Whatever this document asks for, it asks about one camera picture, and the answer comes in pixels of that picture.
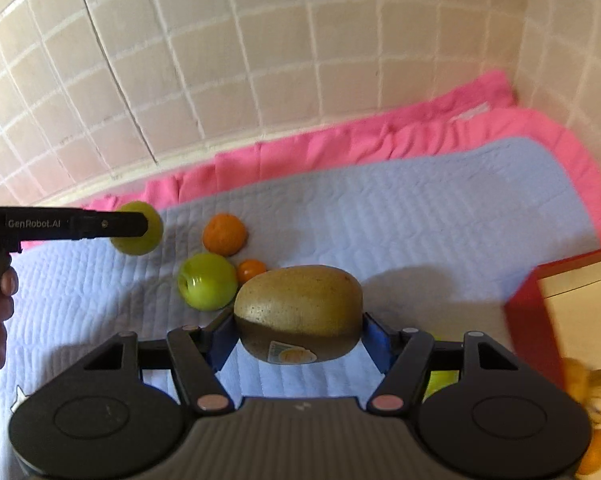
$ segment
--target blue quilted mat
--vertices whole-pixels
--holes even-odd
[[[541,263],[596,249],[589,217],[569,179],[526,139],[472,152],[397,160],[264,182],[164,211],[165,240],[125,257],[107,240],[53,242],[15,259],[21,277],[0,372],[0,480],[20,478],[6,429],[17,387],[25,394],[120,330],[162,338],[213,314],[186,306],[175,274],[202,250],[217,212],[245,222],[248,246],[234,259],[268,267],[325,264],[363,284],[365,308],[400,328],[440,338],[483,330],[510,341],[502,306]],[[380,380],[361,345],[324,364],[278,367],[240,345],[219,373],[241,396],[357,396]],[[173,394],[166,374],[150,376]]]

